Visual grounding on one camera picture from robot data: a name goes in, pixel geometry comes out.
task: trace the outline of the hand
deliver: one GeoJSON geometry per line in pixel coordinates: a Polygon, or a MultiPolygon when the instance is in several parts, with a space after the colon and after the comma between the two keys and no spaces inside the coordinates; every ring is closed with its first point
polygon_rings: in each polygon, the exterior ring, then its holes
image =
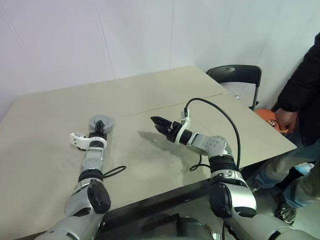
{"type": "Polygon", "coordinates": [[[280,130],[288,129],[288,133],[293,133],[297,123],[298,112],[285,111],[279,108],[275,112],[275,120],[279,124],[280,130]]]}

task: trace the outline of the black chair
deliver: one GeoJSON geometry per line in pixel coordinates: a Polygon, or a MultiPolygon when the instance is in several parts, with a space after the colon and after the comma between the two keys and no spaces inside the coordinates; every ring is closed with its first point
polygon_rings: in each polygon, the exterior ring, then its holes
{"type": "Polygon", "coordinates": [[[218,83],[248,83],[255,84],[255,91],[252,106],[249,108],[254,111],[257,101],[258,91],[261,80],[261,68],[254,65],[226,65],[209,69],[206,74],[218,83]]]}

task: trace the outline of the table surface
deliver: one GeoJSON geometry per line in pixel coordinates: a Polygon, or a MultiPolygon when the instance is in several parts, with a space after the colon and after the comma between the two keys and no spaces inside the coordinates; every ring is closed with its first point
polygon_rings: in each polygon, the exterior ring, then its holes
{"type": "MultiPolygon", "coordinates": [[[[87,134],[89,118],[97,114],[115,118],[105,171],[127,166],[104,180],[112,209],[208,178],[206,168],[189,172],[199,157],[167,141],[150,120],[179,122],[193,97],[214,102],[233,119],[241,167],[295,148],[195,66],[21,96],[0,124],[0,238],[41,232],[64,217],[84,157],[69,144],[69,133],[87,134]]],[[[236,159],[236,137],[225,117],[203,102],[189,108],[190,130],[224,136],[236,159]]]]}

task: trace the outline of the black jacket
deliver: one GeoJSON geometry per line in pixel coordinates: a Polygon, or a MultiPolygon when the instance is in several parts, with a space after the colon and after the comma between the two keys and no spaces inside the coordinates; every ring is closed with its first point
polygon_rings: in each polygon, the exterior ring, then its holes
{"type": "Polygon", "coordinates": [[[285,111],[298,111],[299,130],[305,146],[320,137],[320,33],[278,97],[285,111]]]}

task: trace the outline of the person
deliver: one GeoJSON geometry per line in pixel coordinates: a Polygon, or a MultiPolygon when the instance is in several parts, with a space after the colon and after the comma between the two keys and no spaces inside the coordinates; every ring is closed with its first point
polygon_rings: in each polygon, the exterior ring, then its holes
{"type": "Polygon", "coordinates": [[[292,225],[297,208],[320,200],[320,33],[277,99],[275,119],[297,149],[269,159],[248,185],[253,193],[282,182],[290,168],[316,162],[309,174],[292,181],[279,193],[275,216],[292,225]]]}

